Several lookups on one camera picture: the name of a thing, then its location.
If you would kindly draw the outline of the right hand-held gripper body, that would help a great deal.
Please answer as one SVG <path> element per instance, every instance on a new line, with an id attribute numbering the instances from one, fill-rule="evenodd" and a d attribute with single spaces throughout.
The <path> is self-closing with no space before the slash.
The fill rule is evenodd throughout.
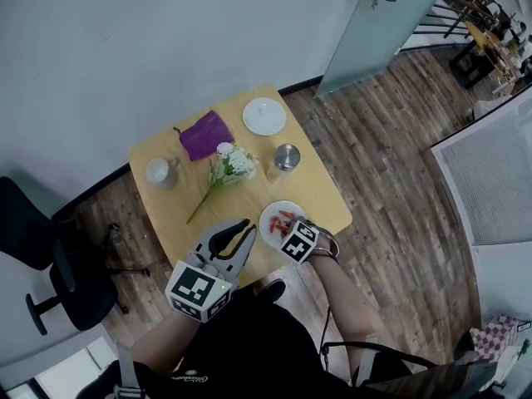
<path id="1" fill-rule="evenodd" d="M 295 264 L 312 256 L 328 257 L 338 263 L 339 246 L 333 235 L 305 218 L 296 218 L 283 236 L 279 252 Z"/>

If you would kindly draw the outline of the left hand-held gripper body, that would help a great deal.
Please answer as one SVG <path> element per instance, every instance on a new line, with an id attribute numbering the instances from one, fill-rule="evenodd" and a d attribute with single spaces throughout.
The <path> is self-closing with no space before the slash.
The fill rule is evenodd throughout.
<path id="1" fill-rule="evenodd" d="M 242 252 L 220 260 L 189 251 L 175 265 L 165 295 L 175 310 L 207 323 L 234 297 L 241 270 Z"/>

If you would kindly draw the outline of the small red object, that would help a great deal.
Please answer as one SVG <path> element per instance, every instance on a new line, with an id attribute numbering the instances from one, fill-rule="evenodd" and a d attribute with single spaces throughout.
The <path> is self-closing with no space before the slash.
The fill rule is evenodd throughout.
<path id="1" fill-rule="evenodd" d="M 287 210 L 279 210 L 269 219 L 269 232 L 272 234 L 275 230 L 277 230 L 282 235 L 288 234 L 290 231 L 290 226 L 295 218 L 295 213 Z"/>

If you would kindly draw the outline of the white plate with red food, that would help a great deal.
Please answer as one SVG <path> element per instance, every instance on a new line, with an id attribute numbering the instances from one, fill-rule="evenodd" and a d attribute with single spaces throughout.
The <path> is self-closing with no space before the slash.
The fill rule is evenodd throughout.
<path id="1" fill-rule="evenodd" d="M 279 231 L 275 230 L 272 234 L 269 232 L 269 219 L 279 210 L 287 210 L 296 214 L 296 217 L 305 217 L 306 214 L 303 209 L 297 204 L 287 201 L 278 200 L 269 204 L 259 217 L 259 232 L 264 242 L 270 247 L 277 249 L 281 244 L 284 236 Z"/>

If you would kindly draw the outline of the person's left forearm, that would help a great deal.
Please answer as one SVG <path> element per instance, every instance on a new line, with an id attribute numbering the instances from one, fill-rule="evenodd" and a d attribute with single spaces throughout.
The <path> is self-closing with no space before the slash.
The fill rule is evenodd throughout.
<path id="1" fill-rule="evenodd" d="M 170 375 L 179 365 L 201 322 L 172 310 L 131 348 L 134 362 L 156 374 Z"/>

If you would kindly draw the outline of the person's right forearm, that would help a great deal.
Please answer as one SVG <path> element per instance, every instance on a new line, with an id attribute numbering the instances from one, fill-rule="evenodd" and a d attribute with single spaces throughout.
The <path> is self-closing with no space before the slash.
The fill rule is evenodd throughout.
<path id="1" fill-rule="evenodd" d="M 370 337 L 378 337 L 381 345 L 395 347 L 378 311 L 338 263 L 319 255 L 311 256 L 308 261 L 324 287 L 344 342 L 365 342 Z"/>

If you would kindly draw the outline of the empty white plate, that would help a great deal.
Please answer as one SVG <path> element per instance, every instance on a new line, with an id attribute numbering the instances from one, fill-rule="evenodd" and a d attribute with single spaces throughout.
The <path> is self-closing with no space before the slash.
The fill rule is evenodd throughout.
<path id="1" fill-rule="evenodd" d="M 258 97 L 243 109 L 244 125 L 254 134 L 270 136 L 279 133 L 286 123 L 286 111 L 276 100 Z"/>

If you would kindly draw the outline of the person's black shoe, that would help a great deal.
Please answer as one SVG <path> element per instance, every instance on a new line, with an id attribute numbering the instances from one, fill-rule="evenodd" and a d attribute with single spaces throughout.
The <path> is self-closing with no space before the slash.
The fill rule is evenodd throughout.
<path id="1" fill-rule="evenodd" d="M 276 303 L 284 294 L 286 283 L 277 278 L 263 287 L 255 297 L 264 303 Z"/>

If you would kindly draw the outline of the grey mug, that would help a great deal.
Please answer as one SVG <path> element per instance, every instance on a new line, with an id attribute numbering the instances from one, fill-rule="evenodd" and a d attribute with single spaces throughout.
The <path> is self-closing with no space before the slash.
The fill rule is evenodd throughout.
<path id="1" fill-rule="evenodd" d="M 149 184 L 159 190 L 170 190 L 178 183 L 179 158 L 157 157 L 145 166 L 145 178 Z"/>

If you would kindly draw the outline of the white artificial flower bouquet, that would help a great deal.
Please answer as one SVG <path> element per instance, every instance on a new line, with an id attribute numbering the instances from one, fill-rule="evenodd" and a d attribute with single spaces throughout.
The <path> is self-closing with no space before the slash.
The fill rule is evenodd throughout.
<path id="1" fill-rule="evenodd" d="M 195 217 L 203 203 L 221 186 L 253 179 L 257 174 L 258 163 L 257 156 L 243 147 L 229 142 L 217 145 L 215 157 L 209 160 L 207 191 L 186 223 Z"/>

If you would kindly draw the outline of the glass jar with metal lid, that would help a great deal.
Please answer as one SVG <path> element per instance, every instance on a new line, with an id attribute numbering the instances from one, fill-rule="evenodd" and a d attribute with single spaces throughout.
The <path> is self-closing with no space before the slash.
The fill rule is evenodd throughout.
<path id="1" fill-rule="evenodd" d="M 277 184 L 294 171 L 301 160 L 298 148 L 292 144 L 282 144 L 273 153 L 273 158 L 266 171 L 267 180 Z"/>

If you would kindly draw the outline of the black office chair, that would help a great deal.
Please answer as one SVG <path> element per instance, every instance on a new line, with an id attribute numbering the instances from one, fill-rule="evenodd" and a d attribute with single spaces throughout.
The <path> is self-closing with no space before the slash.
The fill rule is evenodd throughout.
<path id="1" fill-rule="evenodd" d="M 109 268 L 106 260 L 111 236 L 120 229 L 109 224 L 103 240 L 94 244 L 73 219 L 53 221 L 26 197 L 16 183 L 0 177 L 0 251 L 49 277 L 56 295 L 35 303 L 28 293 L 28 312 L 38 332 L 47 329 L 42 315 L 62 305 L 73 326 L 87 331 L 100 323 L 117 306 L 127 314 L 129 308 L 118 299 L 112 276 L 121 273 L 150 277 L 144 268 Z"/>

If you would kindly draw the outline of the dark flat panel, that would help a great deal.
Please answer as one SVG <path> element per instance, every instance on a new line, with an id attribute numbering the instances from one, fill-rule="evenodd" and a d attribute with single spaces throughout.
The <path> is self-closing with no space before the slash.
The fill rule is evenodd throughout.
<path id="1" fill-rule="evenodd" d="M 493 379 L 496 362 L 449 363 L 359 387 L 366 399 L 471 399 Z"/>

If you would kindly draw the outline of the purple checkered cloth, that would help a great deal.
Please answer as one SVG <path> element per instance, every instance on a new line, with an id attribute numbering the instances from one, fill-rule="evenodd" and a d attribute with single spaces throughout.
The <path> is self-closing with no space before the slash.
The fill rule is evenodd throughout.
<path id="1" fill-rule="evenodd" d="M 492 319 L 482 329 L 471 328 L 475 357 L 496 362 L 508 346 L 513 346 L 517 338 L 519 320 L 506 315 Z"/>

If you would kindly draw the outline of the frosted glass door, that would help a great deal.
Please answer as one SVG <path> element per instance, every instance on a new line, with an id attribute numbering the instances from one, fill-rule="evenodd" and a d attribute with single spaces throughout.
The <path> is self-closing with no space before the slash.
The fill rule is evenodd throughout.
<path id="1" fill-rule="evenodd" d="M 315 96 L 381 73 L 435 1 L 358 0 Z"/>

